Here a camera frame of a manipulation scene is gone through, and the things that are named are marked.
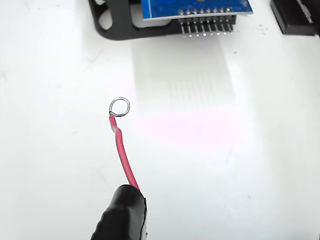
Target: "white surface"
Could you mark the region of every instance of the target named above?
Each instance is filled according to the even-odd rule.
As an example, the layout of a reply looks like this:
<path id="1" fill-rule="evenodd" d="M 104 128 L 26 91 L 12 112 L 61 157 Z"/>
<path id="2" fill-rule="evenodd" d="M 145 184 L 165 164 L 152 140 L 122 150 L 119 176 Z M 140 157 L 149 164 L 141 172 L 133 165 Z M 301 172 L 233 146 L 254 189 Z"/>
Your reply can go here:
<path id="1" fill-rule="evenodd" d="M 110 41 L 86 0 L 2 0 L 0 239 L 91 238 L 127 183 L 123 96 L 149 240 L 315 240 L 320 40 L 251 5 L 234 35 Z"/>

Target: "hole in bracket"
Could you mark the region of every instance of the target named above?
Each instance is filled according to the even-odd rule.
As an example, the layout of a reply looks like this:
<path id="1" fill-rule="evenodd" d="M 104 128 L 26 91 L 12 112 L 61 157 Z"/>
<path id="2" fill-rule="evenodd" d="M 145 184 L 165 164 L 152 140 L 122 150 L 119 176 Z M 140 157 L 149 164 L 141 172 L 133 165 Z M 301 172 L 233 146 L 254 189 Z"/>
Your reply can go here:
<path id="1" fill-rule="evenodd" d="M 108 8 L 99 18 L 99 23 L 104 30 L 108 30 L 112 27 L 112 15 L 111 10 Z"/>
<path id="2" fill-rule="evenodd" d="M 105 3 L 105 0 L 95 0 L 95 3 L 98 5 L 102 5 Z"/>

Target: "red wire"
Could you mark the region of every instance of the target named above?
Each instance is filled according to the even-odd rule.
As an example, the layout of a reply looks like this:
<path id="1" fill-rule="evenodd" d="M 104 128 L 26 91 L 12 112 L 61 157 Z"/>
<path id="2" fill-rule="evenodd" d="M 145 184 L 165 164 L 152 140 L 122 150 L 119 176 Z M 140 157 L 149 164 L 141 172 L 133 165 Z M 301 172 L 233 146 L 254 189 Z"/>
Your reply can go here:
<path id="1" fill-rule="evenodd" d="M 116 118 L 114 116 L 110 116 L 109 121 L 111 124 L 112 131 L 115 133 L 116 148 L 118 150 L 119 157 L 120 157 L 126 178 L 128 179 L 129 184 L 131 186 L 134 186 L 135 188 L 139 189 L 138 183 L 135 179 L 134 173 L 131 170 L 131 167 L 126 155 L 123 137 L 122 137 L 122 131 L 120 128 L 118 128 Z"/>

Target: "electronic module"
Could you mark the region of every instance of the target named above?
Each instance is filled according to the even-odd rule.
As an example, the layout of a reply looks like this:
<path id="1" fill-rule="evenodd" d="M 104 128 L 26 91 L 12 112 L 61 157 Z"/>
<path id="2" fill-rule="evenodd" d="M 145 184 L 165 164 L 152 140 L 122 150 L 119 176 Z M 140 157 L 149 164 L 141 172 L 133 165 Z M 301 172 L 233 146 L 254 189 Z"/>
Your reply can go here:
<path id="1" fill-rule="evenodd" d="M 237 16 L 253 14 L 248 0 L 88 0 L 100 35 L 113 40 L 182 34 L 199 37 L 232 34 Z M 141 4 L 143 21 L 170 22 L 161 26 L 137 27 L 131 5 Z M 112 26 L 103 29 L 99 19 L 110 9 Z"/>

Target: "blue circuit board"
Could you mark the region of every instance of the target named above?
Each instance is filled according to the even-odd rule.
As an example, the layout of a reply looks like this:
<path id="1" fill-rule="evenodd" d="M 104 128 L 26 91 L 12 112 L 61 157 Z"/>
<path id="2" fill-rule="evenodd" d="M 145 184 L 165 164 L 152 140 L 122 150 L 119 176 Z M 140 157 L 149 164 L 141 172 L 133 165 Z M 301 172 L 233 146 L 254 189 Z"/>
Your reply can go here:
<path id="1" fill-rule="evenodd" d="M 143 19 L 195 17 L 195 14 L 251 14 L 247 0 L 141 0 Z"/>

